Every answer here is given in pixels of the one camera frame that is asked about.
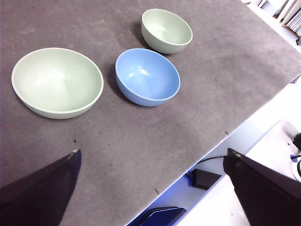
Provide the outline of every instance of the bowl rim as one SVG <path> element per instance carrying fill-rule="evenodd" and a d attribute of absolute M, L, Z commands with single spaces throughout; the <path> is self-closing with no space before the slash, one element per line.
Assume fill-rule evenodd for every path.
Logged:
<path fill-rule="evenodd" d="M 181 43 L 181 44 L 173 43 L 173 42 L 168 42 L 168 41 L 164 41 L 164 40 L 160 39 L 159 37 L 157 37 L 156 35 L 154 35 L 152 32 L 150 32 L 149 29 L 145 26 L 145 23 L 144 23 L 144 16 L 145 16 L 145 14 L 146 14 L 147 12 L 149 12 L 149 11 L 154 11 L 154 10 L 164 11 L 164 12 L 169 13 L 169 14 L 172 14 L 172 15 L 176 16 L 177 18 L 179 18 L 180 20 L 182 20 L 182 21 L 186 24 L 186 26 L 189 28 L 189 30 L 190 30 L 191 38 L 189 39 L 189 41 L 187 41 L 187 42 L 185 42 L 185 43 Z M 150 8 L 150 9 L 146 10 L 146 11 L 142 14 L 142 23 L 144 24 L 145 29 L 146 29 L 151 35 L 153 35 L 154 37 L 156 37 L 158 40 L 160 40 L 160 41 L 162 41 L 162 42 L 164 42 L 164 43 L 170 44 L 170 45 L 174 45 L 174 46 L 185 46 L 185 45 L 188 45 L 188 44 L 191 42 L 192 38 L 193 38 L 193 32 L 192 32 L 192 29 L 190 28 L 189 24 L 188 24 L 183 18 L 181 18 L 180 16 L 178 16 L 177 14 L 175 14 L 175 13 L 173 13 L 173 12 L 170 12 L 170 11 L 168 11 L 168 10 L 165 10 L 165 9 L 161 9 L 161 8 Z"/>
<path fill-rule="evenodd" d="M 142 95 L 140 95 L 140 94 L 137 94 L 135 91 L 133 91 L 132 89 L 130 89 L 129 87 L 127 87 L 127 85 L 125 85 L 125 84 L 123 83 L 123 81 L 120 79 L 120 77 L 119 77 L 119 75 L 118 75 L 118 62 L 119 62 L 119 60 L 120 60 L 120 58 L 121 58 L 121 56 L 122 56 L 123 54 L 125 54 L 125 53 L 127 53 L 127 52 L 131 52 L 131 51 L 135 51 L 135 50 L 142 50 L 142 51 L 151 52 L 152 54 L 155 54 L 155 55 L 159 56 L 160 58 L 166 60 L 166 61 L 174 68 L 174 70 L 175 70 L 175 72 L 176 72 L 176 74 L 177 74 L 177 78 L 178 78 L 178 80 L 179 80 L 179 85 L 178 85 L 177 90 L 173 93 L 173 95 L 171 95 L 171 96 L 169 96 L 169 97 L 166 97 L 166 98 L 163 98 L 163 99 L 152 99 L 152 98 L 144 97 L 144 96 L 142 96 Z M 115 63 L 115 72 L 116 72 L 116 76 L 118 77 L 119 81 L 122 83 L 123 86 L 125 86 L 125 88 L 126 88 L 127 90 L 129 90 L 129 91 L 130 91 L 131 93 L 133 93 L 134 95 L 136 95 L 136 96 L 138 96 L 138 97 L 140 97 L 140 98 L 142 98 L 142 99 L 145 99 L 145 100 L 150 100 L 150 101 L 165 101 L 165 100 L 169 100 L 169 99 L 173 98 L 173 97 L 179 92 L 180 86 L 181 86 L 181 79 L 180 79 L 179 72 L 178 72 L 178 70 L 176 69 L 176 67 L 173 65 L 173 63 L 171 63 L 166 57 L 162 56 L 161 54 L 159 54 L 159 53 L 157 53 L 157 52 L 155 52 L 155 51 L 152 51 L 152 50 L 150 50 L 150 49 L 147 49 L 147 48 L 131 48 L 131 49 L 128 49 L 128 50 L 122 52 L 122 53 L 118 56 L 118 58 L 117 58 L 117 60 L 116 60 L 116 63 Z"/>
<path fill-rule="evenodd" d="M 29 101 L 27 101 L 25 98 L 22 97 L 22 95 L 19 93 L 19 91 L 17 90 L 17 87 L 15 85 L 15 71 L 16 71 L 16 68 L 18 67 L 18 65 L 26 58 L 28 57 L 29 55 L 31 54 L 34 54 L 36 52 L 40 52 L 40 51 L 45 51 L 45 50 L 50 50 L 50 49 L 60 49 L 60 50 L 64 50 L 64 51 L 69 51 L 69 52 L 72 52 L 72 53 L 75 53 L 75 54 L 78 54 L 82 57 L 84 57 L 85 59 L 87 59 L 90 63 L 92 63 L 92 65 L 97 69 L 99 75 L 100 75 L 100 80 L 101 80 L 101 87 L 100 87 L 100 90 L 97 94 L 97 96 L 87 105 L 81 107 L 81 108 L 77 108 L 77 109 L 74 109 L 74 110 L 70 110 L 70 111 L 51 111 L 51 110 L 47 110 L 47 109 L 44 109 L 44 108 L 41 108 L 41 107 L 37 107 L 33 104 L 31 104 Z M 103 92 L 103 75 L 100 71 L 100 69 L 98 68 L 98 66 L 90 59 L 88 58 L 87 56 L 77 52 L 77 51 L 74 51 L 72 49 L 67 49 L 67 48 L 59 48 L 59 47 L 50 47 L 50 48 L 40 48 L 38 50 L 35 50 L 35 51 L 32 51 L 28 54 L 26 54 L 25 56 L 23 56 L 17 63 L 16 65 L 14 66 L 14 69 L 12 71 L 12 76 L 11 76 L 11 82 L 12 82 L 12 86 L 13 86 L 13 89 L 15 91 L 15 93 L 17 94 L 17 96 L 22 100 L 22 102 L 24 102 L 26 105 L 29 105 L 30 107 L 36 109 L 36 110 L 39 110 L 39 111 L 42 111 L 42 112 L 45 112 L 45 113 L 51 113 L 51 114 L 70 114 L 70 113 L 76 113 L 76 112 L 80 112 L 84 109 L 87 109 L 89 107 L 91 107 L 97 100 L 98 98 L 100 97 L 101 93 Z"/>

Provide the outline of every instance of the small green bowl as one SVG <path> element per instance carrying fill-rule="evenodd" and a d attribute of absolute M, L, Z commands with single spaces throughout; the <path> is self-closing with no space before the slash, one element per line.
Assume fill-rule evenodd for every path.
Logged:
<path fill-rule="evenodd" d="M 181 51 L 191 42 L 193 36 L 191 28 L 182 18 L 158 8 L 143 13 L 141 29 L 147 44 L 165 54 Z"/>

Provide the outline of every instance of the cable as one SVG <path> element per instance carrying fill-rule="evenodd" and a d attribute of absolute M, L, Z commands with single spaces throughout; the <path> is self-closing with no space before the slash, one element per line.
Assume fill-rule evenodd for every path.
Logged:
<path fill-rule="evenodd" d="M 296 159 L 296 158 L 299 158 L 299 157 L 301 157 L 301 155 L 296 155 L 294 157 L 291 157 L 291 159 Z"/>
<path fill-rule="evenodd" d="M 211 160 L 211 159 L 219 159 L 219 158 L 225 158 L 225 157 L 227 157 L 227 156 L 226 155 L 221 155 L 221 156 L 210 157 L 210 158 L 207 158 L 207 159 L 202 159 L 197 164 L 208 161 L 208 160 Z"/>
<path fill-rule="evenodd" d="M 225 158 L 225 157 L 227 157 L 227 156 L 226 156 L 226 155 L 220 155 L 220 156 L 210 157 L 210 158 L 207 158 L 207 159 L 202 159 L 202 160 L 199 161 L 197 164 L 202 163 L 202 162 L 205 162 L 205 161 L 208 161 L 208 160 L 211 160 L 211 159 L 219 159 L 219 158 Z M 185 173 L 184 176 L 186 176 L 186 177 L 192 179 L 192 176 L 191 176 L 190 172 Z"/>

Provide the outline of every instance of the blue bowl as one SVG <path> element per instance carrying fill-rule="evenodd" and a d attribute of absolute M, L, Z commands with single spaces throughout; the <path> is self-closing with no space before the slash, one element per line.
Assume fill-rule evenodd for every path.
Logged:
<path fill-rule="evenodd" d="M 116 80 L 121 92 L 142 106 L 158 106 L 177 94 L 180 76 L 164 56 L 144 48 L 129 49 L 115 64 Z"/>

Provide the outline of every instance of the gray felt surface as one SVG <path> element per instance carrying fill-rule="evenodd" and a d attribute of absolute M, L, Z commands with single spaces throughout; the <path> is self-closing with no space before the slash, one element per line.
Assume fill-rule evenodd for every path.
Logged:
<path fill-rule="evenodd" d="M 167 56 L 182 84 L 158 107 L 127 101 L 114 72 L 124 50 L 150 48 L 140 28 L 149 8 L 194 32 Z M 2 0 L 1 10 L 1 185 L 80 148 L 62 226 L 126 224 L 301 71 L 299 53 L 240 0 Z M 78 51 L 102 71 L 103 93 L 85 114 L 47 119 L 15 95 L 15 63 L 45 47 Z"/>

